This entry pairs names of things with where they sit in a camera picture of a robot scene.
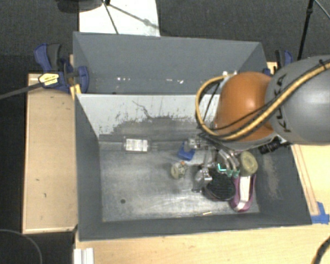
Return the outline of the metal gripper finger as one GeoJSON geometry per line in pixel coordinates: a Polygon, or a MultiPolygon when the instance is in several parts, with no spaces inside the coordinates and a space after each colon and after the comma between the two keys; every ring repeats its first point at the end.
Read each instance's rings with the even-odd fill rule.
{"type": "Polygon", "coordinates": [[[190,150],[204,150],[208,148],[208,142],[200,137],[190,137],[187,140],[187,147],[190,150]]]}
{"type": "Polygon", "coordinates": [[[212,181],[212,176],[208,168],[201,168],[194,177],[192,192],[201,192],[210,182],[212,181]]]}

